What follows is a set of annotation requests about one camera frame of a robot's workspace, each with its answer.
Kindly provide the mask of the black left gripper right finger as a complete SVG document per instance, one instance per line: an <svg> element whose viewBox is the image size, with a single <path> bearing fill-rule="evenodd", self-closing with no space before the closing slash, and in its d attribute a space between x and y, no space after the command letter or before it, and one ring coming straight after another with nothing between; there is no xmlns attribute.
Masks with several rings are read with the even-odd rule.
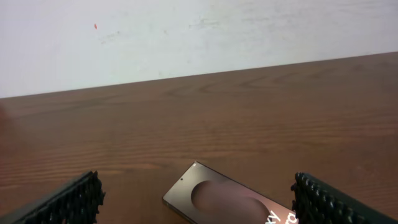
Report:
<svg viewBox="0 0 398 224"><path fill-rule="evenodd" d="M295 174L291 191L295 194L292 210L300 224L397 224L308 173Z"/></svg>

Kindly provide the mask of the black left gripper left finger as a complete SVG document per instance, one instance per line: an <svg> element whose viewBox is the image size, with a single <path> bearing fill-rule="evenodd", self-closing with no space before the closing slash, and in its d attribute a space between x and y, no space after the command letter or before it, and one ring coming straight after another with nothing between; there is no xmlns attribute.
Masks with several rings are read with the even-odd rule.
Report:
<svg viewBox="0 0 398 224"><path fill-rule="evenodd" d="M105 193L97 171L88 171L50 195L1 217L3 224L94 224Z"/></svg>

